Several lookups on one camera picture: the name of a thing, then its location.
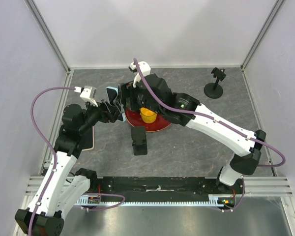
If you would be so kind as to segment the blue case phone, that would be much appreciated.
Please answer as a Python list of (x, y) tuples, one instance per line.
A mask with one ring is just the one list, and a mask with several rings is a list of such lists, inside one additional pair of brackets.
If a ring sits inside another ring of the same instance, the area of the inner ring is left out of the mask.
[(125, 111), (124, 111), (124, 108), (123, 108), (120, 100), (118, 100), (118, 88), (106, 87), (106, 93), (108, 96), (109, 103), (112, 106), (115, 106), (119, 111), (118, 120), (121, 122), (125, 122), (126, 121)]

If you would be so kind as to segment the black round-base phone stand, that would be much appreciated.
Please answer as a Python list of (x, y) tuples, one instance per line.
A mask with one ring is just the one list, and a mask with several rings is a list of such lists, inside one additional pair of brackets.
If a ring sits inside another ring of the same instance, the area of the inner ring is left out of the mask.
[(209, 98), (217, 99), (223, 95), (223, 88), (219, 85), (219, 82), (226, 78), (225, 69), (215, 67), (211, 71), (211, 74), (216, 81), (214, 83), (206, 84), (204, 87), (204, 93)]

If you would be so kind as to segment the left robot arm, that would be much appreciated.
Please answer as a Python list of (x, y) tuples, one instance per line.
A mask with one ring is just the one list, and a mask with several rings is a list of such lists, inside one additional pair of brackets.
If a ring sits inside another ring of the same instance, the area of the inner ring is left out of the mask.
[(58, 236), (64, 221), (77, 200), (84, 193), (98, 188), (95, 171), (81, 169), (64, 188), (67, 176), (78, 160), (86, 134), (98, 123), (114, 123), (120, 116), (117, 106), (102, 100), (97, 106), (86, 103), (86, 108), (71, 104), (64, 108), (62, 125), (55, 145), (53, 158), (44, 179), (26, 209), (19, 209), (15, 220), (23, 233), (29, 236)]

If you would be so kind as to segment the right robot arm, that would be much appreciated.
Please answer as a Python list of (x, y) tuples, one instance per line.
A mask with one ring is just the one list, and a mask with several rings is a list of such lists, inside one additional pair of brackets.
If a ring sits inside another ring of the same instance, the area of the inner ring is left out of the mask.
[(216, 190), (228, 193), (242, 175), (252, 175), (259, 165), (261, 148), (266, 139), (262, 130), (249, 131), (223, 119), (186, 93), (172, 92), (166, 81), (156, 74), (137, 83), (118, 86), (124, 109), (147, 108), (172, 124), (200, 131), (230, 148), (234, 155), (220, 170)]

